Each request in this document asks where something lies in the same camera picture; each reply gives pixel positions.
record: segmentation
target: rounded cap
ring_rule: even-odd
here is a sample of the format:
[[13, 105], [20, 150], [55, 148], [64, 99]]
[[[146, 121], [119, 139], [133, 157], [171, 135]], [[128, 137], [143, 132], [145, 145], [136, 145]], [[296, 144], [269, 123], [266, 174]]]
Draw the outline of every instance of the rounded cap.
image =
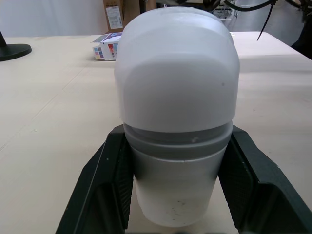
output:
[[232, 36], [217, 17], [187, 7], [148, 11], [118, 44], [120, 117], [154, 132], [221, 126], [235, 115], [238, 75]]

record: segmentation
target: colorful printed box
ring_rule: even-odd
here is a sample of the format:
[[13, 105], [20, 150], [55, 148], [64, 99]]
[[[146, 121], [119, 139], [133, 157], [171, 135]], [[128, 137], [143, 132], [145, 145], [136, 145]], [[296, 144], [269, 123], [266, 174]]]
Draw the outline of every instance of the colorful printed box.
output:
[[116, 60], [118, 42], [122, 33], [108, 33], [98, 37], [93, 43], [99, 43], [93, 47], [96, 59], [99, 60]]

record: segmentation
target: white plastic bottle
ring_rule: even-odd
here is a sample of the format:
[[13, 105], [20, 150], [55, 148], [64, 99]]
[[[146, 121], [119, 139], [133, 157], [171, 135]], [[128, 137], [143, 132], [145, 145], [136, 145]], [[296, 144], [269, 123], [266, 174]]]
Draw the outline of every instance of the white plastic bottle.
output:
[[144, 215], [168, 227], [207, 210], [232, 132], [239, 75], [233, 39], [210, 13], [146, 12], [124, 29], [115, 78]]

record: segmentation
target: light wooden table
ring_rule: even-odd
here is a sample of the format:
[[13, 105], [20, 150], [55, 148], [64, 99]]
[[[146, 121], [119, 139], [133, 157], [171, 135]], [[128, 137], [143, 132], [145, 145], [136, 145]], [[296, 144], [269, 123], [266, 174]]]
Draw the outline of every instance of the light wooden table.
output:
[[[312, 208], [312, 62], [264, 33], [234, 33], [241, 74], [234, 124], [275, 161]], [[29, 55], [0, 63], [0, 233], [53, 234], [81, 169], [121, 124], [114, 62], [90, 37], [14, 38]], [[217, 181], [193, 234], [237, 233]], [[129, 231], [173, 233], [147, 221], [135, 193]]]

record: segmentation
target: cardboard box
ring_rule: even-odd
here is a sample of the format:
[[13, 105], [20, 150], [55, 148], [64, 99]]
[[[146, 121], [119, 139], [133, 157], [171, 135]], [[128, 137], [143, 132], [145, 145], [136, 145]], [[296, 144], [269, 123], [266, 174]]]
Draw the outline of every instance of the cardboard box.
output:
[[139, 0], [104, 0], [108, 33], [122, 32], [140, 14]]
[[124, 28], [123, 0], [104, 0], [104, 9], [109, 33], [122, 32]]

